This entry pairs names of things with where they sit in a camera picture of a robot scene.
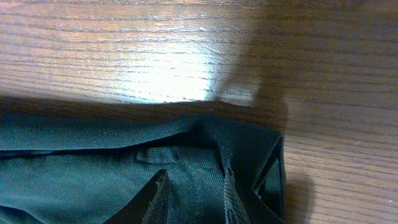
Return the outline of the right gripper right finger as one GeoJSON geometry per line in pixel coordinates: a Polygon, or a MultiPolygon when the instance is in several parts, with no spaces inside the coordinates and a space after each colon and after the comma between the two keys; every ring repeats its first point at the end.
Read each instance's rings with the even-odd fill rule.
{"type": "Polygon", "coordinates": [[[224,215],[227,224],[284,223],[250,188],[239,185],[231,169],[224,176],[224,215]]]}

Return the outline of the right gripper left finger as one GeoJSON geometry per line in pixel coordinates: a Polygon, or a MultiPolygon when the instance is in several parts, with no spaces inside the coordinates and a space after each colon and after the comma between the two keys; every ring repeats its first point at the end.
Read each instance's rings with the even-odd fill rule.
{"type": "Polygon", "coordinates": [[[104,224],[166,224],[170,182],[167,171],[159,170],[134,198],[104,224]]]}

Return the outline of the black t-shirt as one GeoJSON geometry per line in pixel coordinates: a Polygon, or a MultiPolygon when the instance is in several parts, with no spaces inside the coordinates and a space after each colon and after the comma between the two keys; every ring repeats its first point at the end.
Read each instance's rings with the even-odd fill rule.
{"type": "Polygon", "coordinates": [[[1,222],[104,223],[161,169],[167,223],[225,223],[227,169],[284,217],[282,133],[214,116],[1,116],[1,222]]]}

